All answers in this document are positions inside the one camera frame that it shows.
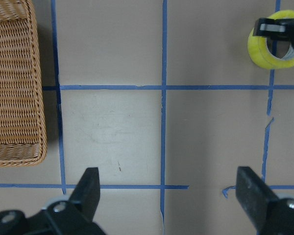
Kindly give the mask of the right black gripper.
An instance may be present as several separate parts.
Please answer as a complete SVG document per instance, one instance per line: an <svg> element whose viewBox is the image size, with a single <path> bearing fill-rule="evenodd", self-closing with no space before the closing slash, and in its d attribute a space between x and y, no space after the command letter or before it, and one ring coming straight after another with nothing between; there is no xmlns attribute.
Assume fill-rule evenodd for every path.
<svg viewBox="0 0 294 235"><path fill-rule="evenodd" d="M294 19L259 18L254 25L253 36L289 37L294 49Z"/></svg>

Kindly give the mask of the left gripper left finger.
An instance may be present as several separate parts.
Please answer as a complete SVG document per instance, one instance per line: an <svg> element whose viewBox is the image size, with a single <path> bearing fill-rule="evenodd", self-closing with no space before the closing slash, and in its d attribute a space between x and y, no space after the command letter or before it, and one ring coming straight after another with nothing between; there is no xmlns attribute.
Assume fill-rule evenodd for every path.
<svg viewBox="0 0 294 235"><path fill-rule="evenodd" d="M99 199L98 168L87 168L68 198L52 200L31 217L0 211L0 235L104 235L93 221Z"/></svg>

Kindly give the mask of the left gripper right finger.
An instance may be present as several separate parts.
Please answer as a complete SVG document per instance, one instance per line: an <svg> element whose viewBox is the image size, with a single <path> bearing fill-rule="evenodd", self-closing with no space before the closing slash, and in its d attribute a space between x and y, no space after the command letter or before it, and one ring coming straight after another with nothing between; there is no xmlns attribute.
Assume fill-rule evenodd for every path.
<svg viewBox="0 0 294 235"><path fill-rule="evenodd" d="M236 198L260 235L294 235L294 197L279 196L249 167L239 166Z"/></svg>

